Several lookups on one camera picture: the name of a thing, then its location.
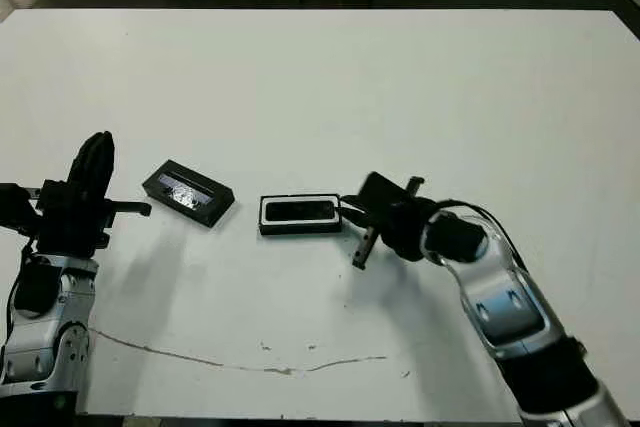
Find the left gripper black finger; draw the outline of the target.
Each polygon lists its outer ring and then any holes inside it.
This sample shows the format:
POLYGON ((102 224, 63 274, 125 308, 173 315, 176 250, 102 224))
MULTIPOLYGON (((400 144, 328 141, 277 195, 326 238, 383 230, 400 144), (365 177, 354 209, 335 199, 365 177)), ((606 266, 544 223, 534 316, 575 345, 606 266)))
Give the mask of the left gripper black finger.
POLYGON ((82 144, 68 174, 69 182, 95 197, 103 194, 102 138, 103 133, 97 132, 82 144))
POLYGON ((97 146, 97 195, 106 195, 114 169, 115 145, 109 131, 101 133, 97 146))

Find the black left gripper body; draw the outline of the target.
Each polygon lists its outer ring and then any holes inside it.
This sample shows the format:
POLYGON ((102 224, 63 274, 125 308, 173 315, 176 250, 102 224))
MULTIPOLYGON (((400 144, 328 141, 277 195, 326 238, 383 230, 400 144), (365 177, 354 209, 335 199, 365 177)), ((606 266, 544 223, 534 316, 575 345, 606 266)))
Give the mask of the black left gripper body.
POLYGON ((42 213, 37 227, 37 251, 77 258, 92 258, 105 249, 119 213, 149 217, 145 202, 114 201, 95 195, 77 182, 45 180, 36 203, 42 213))

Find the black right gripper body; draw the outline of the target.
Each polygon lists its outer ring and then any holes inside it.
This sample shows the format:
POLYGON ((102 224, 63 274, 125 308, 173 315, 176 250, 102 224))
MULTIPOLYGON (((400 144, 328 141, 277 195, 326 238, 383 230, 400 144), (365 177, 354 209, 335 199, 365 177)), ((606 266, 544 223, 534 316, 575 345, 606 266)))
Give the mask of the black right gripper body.
POLYGON ((400 187, 382 175, 366 177, 356 194, 364 207, 351 208, 366 212, 372 225, 364 229, 364 237, 353 255, 354 267, 366 267, 378 238, 404 260, 415 262, 423 258, 419 247, 421 232, 435 205, 434 201, 417 195, 424 183, 424 178, 413 176, 405 187, 400 187))

